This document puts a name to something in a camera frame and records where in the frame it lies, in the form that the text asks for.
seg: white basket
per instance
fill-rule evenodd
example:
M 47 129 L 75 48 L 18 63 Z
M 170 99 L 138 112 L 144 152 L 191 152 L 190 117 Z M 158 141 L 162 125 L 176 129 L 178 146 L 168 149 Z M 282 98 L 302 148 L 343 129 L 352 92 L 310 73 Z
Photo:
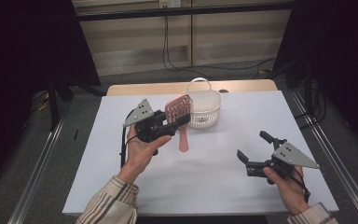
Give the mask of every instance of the white basket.
M 209 85 L 207 91 L 190 91 L 189 88 L 192 83 L 196 81 L 204 81 Z M 187 86 L 186 92 L 193 100 L 193 111 L 191 113 L 191 121 L 188 127 L 194 129 L 209 128 L 217 122 L 219 117 L 220 105 L 222 96 L 220 92 L 213 91 L 211 83 L 203 77 L 197 77 L 191 80 Z

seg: pink hairbrush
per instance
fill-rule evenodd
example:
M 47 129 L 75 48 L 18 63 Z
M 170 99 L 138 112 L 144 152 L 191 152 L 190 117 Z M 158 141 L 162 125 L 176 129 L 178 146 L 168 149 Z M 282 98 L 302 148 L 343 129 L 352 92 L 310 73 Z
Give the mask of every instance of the pink hairbrush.
M 165 105 L 165 116 L 167 117 L 168 123 L 176 122 L 183 116 L 189 116 L 192 110 L 193 101 L 190 96 L 186 93 L 181 94 Z M 178 128 L 179 131 L 179 150 L 181 152 L 188 151 L 188 142 L 186 134 L 187 123 Z

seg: plaid sleeve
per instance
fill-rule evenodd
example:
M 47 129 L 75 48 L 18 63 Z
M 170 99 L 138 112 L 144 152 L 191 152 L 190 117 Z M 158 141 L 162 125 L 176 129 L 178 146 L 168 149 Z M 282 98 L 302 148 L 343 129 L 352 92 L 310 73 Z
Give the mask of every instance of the plaid sleeve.
M 136 185 L 126 184 L 113 176 L 92 197 L 76 224 L 135 223 L 138 192 Z
M 290 224 L 338 224 L 322 203 L 313 205 L 297 216 L 290 216 L 287 221 Z

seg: black wire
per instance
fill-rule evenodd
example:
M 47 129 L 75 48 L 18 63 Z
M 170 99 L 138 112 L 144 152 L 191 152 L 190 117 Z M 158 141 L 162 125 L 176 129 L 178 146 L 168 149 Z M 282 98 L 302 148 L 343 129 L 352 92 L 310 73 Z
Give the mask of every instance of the black wire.
M 172 66 L 172 68 L 167 67 L 166 63 L 165 63 L 165 53 L 167 54 L 167 59 L 168 59 L 168 63 Z M 260 67 L 260 65 L 262 65 L 263 63 L 269 62 L 275 60 L 274 57 L 268 58 L 266 60 L 264 60 L 263 62 L 248 66 L 248 67 L 240 67 L 240 68 L 227 68 L 227 67 L 221 67 L 221 66 L 212 66 L 212 65 L 194 65 L 194 66 L 186 66 L 186 67 L 182 67 L 182 68 L 178 68 L 175 65 L 173 65 L 173 63 L 171 62 L 170 59 L 170 52 L 169 52 L 169 44 L 168 44 L 168 17 L 165 17 L 165 36 L 164 36 L 164 48 L 162 51 L 162 62 L 164 64 L 164 67 L 168 70 L 168 71 L 188 71 L 188 72 L 192 72 L 192 73 L 197 73 L 203 77 L 207 77 L 209 79 L 212 80 L 217 80 L 215 77 L 210 77 L 207 76 L 205 74 L 202 74 L 201 72 L 197 72 L 194 70 L 190 70 L 190 68 L 214 68 L 214 69 L 224 69 L 224 70 L 232 70 L 232 71 L 238 71 L 238 70 L 246 70 L 246 69 L 251 69 L 254 67 Z
M 305 186 L 305 182 L 304 182 L 304 178 L 302 177 L 302 175 L 300 174 L 300 172 L 296 169 L 293 169 L 294 171 L 296 171 L 298 173 L 298 175 L 300 176 L 301 182 L 299 180 L 297 180 L 294 176 L 287 174 L 286 171 L 284 171 L 280 166 L 274 166 L 274 168 L 279 169 L 281 172 L 283 172 L 286 176 L 288 176 L 291 180 L 295 181 L 296 184 L 298 184 L 303 190 L 304 190 L 304 199 L 305 202 L 307 203 L 309 198 L 310 198 L 310 191 L 307 189 L 307 187 Z
M 294 59 L 292 60 L 290 63 L 287 63 L 283 66 L 281 66 L 280 68 L 274 70 L 273 72 L 271 72 L 270 74 L 268 74 L 267 77 L 265 77 L 265 79 L 274 79 L 278 76 L 280 76 L 281 74 L 283 74 L 283 72 L 287 69 L 289 69 L 291 66 L 294 66 L 296 65 L 297 63 L 301 63 L 301 60 L 299 59 Z
M 321 91 L 322 93 L 322 98 L 324 99 L 324 112 L 322 113 L 322 117 L 321 118 L 318 118 L 318 117 L 315 117 L 315 120 L 312 120 L 310 123 L 300 127 L 299 129 L 302 130 L 302 129 L 305 129 L 305 128 L 309 128 L 309 127 L 312 127 L 316 124 L 319 124 L 320 122 L 322 122 L 327 114 L 327 104 L 326 104 L 326 100 L 325 100 L 325 96 L 324 96 L 324 93 Z
M 260 74 L 260 65 L 257 66 L 257 68 L 256 68 L 256 70 L 255 70 L 255 76 L 252 77 L 252 79 L 256 79 L 259 74 Z
M 123 128 L 123 134 L 121 135 L 121 152 L 120 155 L 120 168 L 123 168 L 124 163 L 126 162 L 126 150 L 127 150 L 127 143 L 124 144 L 126 141 L 126 128 Z
M 304 113 L 302 113 L 302 114 L 300 114 L 300 115 L 296 115 L 296 116 L 294 116 L 295 119 L 299 119 L 299 118 L 302 118 L 302 117 L 307 116 L 307 115 L 312 115 L 312 116 L 314 116 L 316 110 L 318 110 L 318 116 L 316 116 L 316 117 L 319 117 L 319 114 L 320 114 L 320 112 L 321 112 L 321 106 L 320 106 L 320 101 L 319 101 L 319 94 L 320 94 L 320 88 L 318 88 L 318 89 L 316 90 L 316 93 L 315 93 L 315 95 L 314 95 L 314 97 L 313 97 L 313 99 L 314 99 L 313 101 L 314 101 L 314 102 L 312 103 L 311 111 L 306 111 L 306 112 L 304 112 Z
M 321 39 L 321 40 L 323 40 L 324 37 L 327 35 L 327 33 L 328 33 L 328 31 L 329 31 L 329 28 L 330 28 L 330 25 L 331 25 L 331 21 L 332 21 L 332 19 L 333 19 L 333 16 L 335 15 L 336 7 L 337 7 L 337 0 L 335 0 L 334 3 L 333 3 L 333 9 L 331 10 L 331 14 L 330 14 L 329 16 L 328 16 L 328 15 L 325 15 L 325 17 L 328 17 L 328 20 L 326 20 L 326 19 L 324 18 L 324 21 L 327 21 L 327 27 L 325 28 L 324 31 L 322 31 L 322 26 L 320 26 L 320 27 L 318 28 L 318 30 L 315 32 L 315 35 L 313 36 L 313 39 L 310 41 L 311 44 L 309 44 L 309 47 L 308 47 L 308 49 L 307 49 L 307 52 L 310 52 L 310 51 L 312 50 L 312 46 L 315 46 L 315 39 L 316 39 L 317 35 L 318 35 L 320 32 L 323 32 L 323 33 L 322 33 L 322 36 L 319 38 L 319 39 Z M 324 98 L 324 113 L 322 114 L 322 117 L 321 117 L 320 119 L 316 119 L 316 121 L 312 121 L 311 123 L 300 127 L 300 129 L 305 129 L 305 128 L 308 128 L 308 127 L 314 126 L 315 124 L 320 123 L 322 120 L 324 120 L 324 117 L 325 117 L 326 113 L 327 113 L 327 107 L 326 107 L 326 101 L 325 101 L 325 98 Z
M 132 140 L 132 139 L 134 139 L 134 138 L 136 138 L 136 137 L 138 137 L 138 134 L 136 134 L 135 136 L 133 136 L 133 137 L 131 137 L 129 140 L 127 140 L 126 145 L 130 142 L 130 140 Z
M 314 105 L 312 106 L 312 109 L 314 110 L 313 114 L 315 115 L 315 118 L 319 118 L 319 116 L 321 116 L 322 113 L 322 107 L 321 107 L 321 102 L 320 102 L 320 94 L 321 94 L 321 89 L 318 88 L 318 90 L 316 91 L 316 95 L 314 98 Z

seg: white tabletop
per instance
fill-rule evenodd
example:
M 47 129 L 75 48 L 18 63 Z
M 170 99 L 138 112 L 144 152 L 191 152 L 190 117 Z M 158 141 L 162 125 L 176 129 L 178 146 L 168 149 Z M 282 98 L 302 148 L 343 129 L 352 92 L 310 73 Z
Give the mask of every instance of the white tabletop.
M 163 110 L 175 95 L 147 95 L 152 108 Z M 76 179 L 63 212 L 80 215 L 89 199 L 120 167 L 122 124 L 145 96 L 106 96 L 102 99 Z M 189 151 L 179 151 L 179 134 L 159 149 L 135 181 L 140 187 L 140 216 L 261 215 L 284 212 L 276 186 L 266 178 L 246 175 L 237 158 L 240 149 L 250 161 L 270 159 L 273 146 L 259 137 L 266 131 L 287 139 L 313 159 L 310 149 L 280 91 L 222 94 L 215 125 L 189 129 Z M 304 168 L 310 205 L 323 202 L 330 211 L 337 204 L 320 170 Z

